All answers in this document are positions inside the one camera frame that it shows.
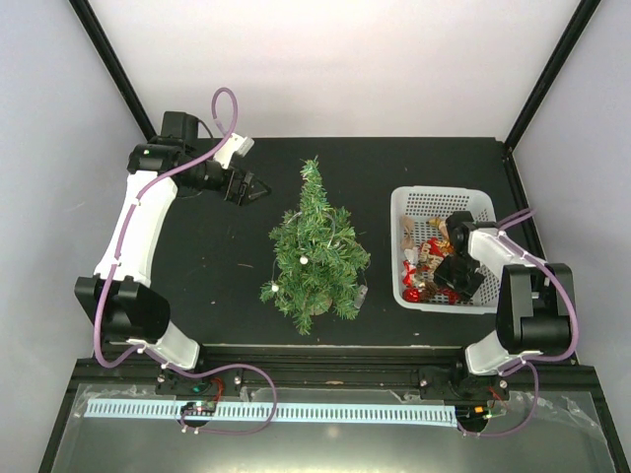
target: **black frame post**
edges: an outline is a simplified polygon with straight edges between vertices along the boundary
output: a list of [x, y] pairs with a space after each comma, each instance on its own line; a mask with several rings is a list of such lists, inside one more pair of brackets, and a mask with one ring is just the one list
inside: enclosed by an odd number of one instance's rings
[[69, 0], [72, 8], [74, 8], [77, 17], [81, 21], [83, 28], [92, 40], [92, 44], [97, 49], [101, 60], [103, 61], [109, 75], [112, 77], [120, 94], [124, 98], [131, 114], [136, 119], [140, 130], [147, 141], [156, 136], [156, 130], [149, 120], [149, 116], [142, 106], [140, 99], [136, 95], [136, 91], [131, 85], [125, 70], [123, 69], [120, 61], [116, 57], [114, 49], [111, 47], [97, 15], [95, 14], [90, 2], [88, 0]]
[[517, 144], [530, 125], [536, 111], [543, 102], [545, 95], [550, 90], [556, 76], [559, 74], [563, 64], [565, 64], [565, 61], [572, 52], [574, 45], [579, 40], [579, 37], [581, 37], [581, 33], [590, 22], [590, 18], [599, 3], [600, 0], [581, 0], [565, 32], [561, 35], [554, 51], [552, 51], [552, 55], [543, 68], [543, 72], [541, 72], [539, 79], [536, 81], [532, 92], [530, 92], [530, 96], [524, 108], [522, 108], [517, 121], [513, 125], [509, 136], [506, 138], [505, 144], [509, 153], [512, 153], [517, 147]]

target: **white wall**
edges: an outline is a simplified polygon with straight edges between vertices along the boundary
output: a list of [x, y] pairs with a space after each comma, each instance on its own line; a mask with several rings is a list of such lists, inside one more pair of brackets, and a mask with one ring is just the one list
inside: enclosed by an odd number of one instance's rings
[[67, 1], [0, 15], [0, 462], [37, 471], [91, 324], [73, 296], [103, 255], [142, 136]]
[[602, 2], [517, 148], [549, 259], [573, 271], [582, 339], [631, 459], [631, 3]]
[[228, 86], [249, 136], [502, 140], [578, 3], [92, 1], [156, 128]]

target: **plastic bin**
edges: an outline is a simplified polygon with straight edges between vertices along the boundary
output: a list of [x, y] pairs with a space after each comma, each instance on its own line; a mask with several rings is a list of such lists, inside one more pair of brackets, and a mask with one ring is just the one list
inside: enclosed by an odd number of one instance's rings
[[500, 281], [488, 268], [481, 265], [486, 276], [484, 283], [473, 298], [466, 303], [449, 304], [446, 296], [437, 295], [423, 304], [409, 303], [403, 299], [405, 286], [401, 273], [404, 270], [403, 226], [400, 218], [407, 215], [414, 221], [414, 242], [420, 246], [431, 237], [441, 237], [438, 229], [431, 227], [427, 221], [432, 217], [445, 219], [457, 210], [468, 210], [476, 221], [495, 222], [495, 212], [491, 198], [479, 190], [458, 187], [398, 187], [392, 192], [390, 199], [390, 226], [392, 238], [392, 286], [394, 298], [406, 308], [432, 312], [487, 313], [495, 312], [500, 291]]

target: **gray wall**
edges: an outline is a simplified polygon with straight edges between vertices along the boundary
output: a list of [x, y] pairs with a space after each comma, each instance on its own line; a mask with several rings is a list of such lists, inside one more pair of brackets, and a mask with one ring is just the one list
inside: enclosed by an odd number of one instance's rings
[[516, 151], [548, 259], [574, 270], [579, 356], [631, 458], [631, 3], [602, 2]]
[[36, 471], [91, 324], [74, 300], [113, 229], [142, 136], [67, 1], [0, 15], [0, 458]]

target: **red bauble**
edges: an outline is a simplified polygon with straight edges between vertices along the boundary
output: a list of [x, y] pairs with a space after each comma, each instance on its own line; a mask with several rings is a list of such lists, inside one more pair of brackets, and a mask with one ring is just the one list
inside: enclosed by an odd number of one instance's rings
[[420, 303], [421, 292], [416, 288], [406, 289], [403, 291], [403, 299], [409, 303]]

